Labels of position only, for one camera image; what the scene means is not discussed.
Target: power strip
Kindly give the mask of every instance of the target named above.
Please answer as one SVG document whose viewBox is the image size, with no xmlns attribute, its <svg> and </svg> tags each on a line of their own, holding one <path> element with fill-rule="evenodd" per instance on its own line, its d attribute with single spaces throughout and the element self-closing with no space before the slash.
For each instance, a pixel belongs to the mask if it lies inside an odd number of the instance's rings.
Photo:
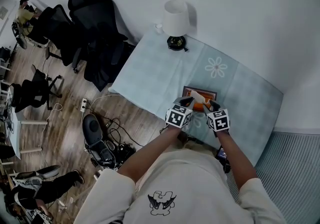
<svg viewBox="0 0 320 224">
<path fill-rule="evenodd" d="M 86 111 L 86 107 L 88 105 L 88 99 L 82 98 L 80 111 L 84 113 Z"/>
</svg>

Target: table lamp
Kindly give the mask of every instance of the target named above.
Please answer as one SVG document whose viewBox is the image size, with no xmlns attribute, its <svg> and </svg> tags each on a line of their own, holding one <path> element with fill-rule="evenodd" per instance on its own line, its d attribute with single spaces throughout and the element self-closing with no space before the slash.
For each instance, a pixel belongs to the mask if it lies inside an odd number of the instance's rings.
<svg viewBox="0 0 320 224">
<path fill-rule="evenodd" d="M 169 49 L 187 51 L 186 39 L 183 37 L 190 26 L 187 4 L 182 0 L 171 0 L 164 7 L 162 29 L 170 36 L 166 41 Z"/>
</svg>

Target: white lampshade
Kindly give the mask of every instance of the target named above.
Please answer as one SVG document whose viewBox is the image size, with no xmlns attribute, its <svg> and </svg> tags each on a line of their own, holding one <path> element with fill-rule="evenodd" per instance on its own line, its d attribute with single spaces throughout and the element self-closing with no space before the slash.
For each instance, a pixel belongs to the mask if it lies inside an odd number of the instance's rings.
<svg viewBox="0 0 320 224">
<path fill-rule="evenodd" d="M 163 31 L 173 37 L 185 35 L 190 26 L 187 4 L 182 0 L 172 0 L 164 7 Z"/>
</svg>

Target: white t-shirt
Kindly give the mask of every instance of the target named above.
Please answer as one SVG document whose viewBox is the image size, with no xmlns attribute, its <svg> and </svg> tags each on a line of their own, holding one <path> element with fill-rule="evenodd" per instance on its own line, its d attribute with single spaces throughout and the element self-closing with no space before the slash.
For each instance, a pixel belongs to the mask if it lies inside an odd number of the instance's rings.
<svg viewBox="0 0 320 224">
<path fill-rule="evenodd" d="M 258 178 L 230 194 L 221 164 L 210 155 L 182 149 L 162 154 L 136 191 L 128 177 L 105 169 L 75 224 L 285 223 Z"/>
</svg>

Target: light blue tablecloth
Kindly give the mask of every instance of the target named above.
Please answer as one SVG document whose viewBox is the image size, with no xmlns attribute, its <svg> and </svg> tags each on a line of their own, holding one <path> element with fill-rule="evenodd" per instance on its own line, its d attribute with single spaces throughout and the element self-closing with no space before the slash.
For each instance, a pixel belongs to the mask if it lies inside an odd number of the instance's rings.
<svg viewBox="0 0 320 224">
<path fill-rule="evenodd" d="M 230 133 L 255 165 L 280 110 L 283 95 L 236 60 L 187 37 L 187 52 L 167 47 L 167 35 L 150 29 L 122 68 L 112 87 L 135 105 L 165 118 L 184 86 L 217 92 L 230 115 Z M 194 112 L 184 130 L 218 148 L 203 113 Z"/>
</svg>

